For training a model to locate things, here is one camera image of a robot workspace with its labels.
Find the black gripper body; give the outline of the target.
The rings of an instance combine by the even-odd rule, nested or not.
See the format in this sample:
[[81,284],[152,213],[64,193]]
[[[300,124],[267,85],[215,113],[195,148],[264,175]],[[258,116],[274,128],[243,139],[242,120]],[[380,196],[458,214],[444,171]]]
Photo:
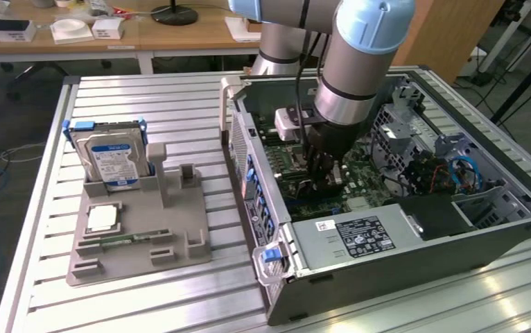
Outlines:
[[342,126],[331,122],[312,124],[307,130],[306,159],[314,167],[327,160],[342,160],[351,150],[359,133],[359,125]]

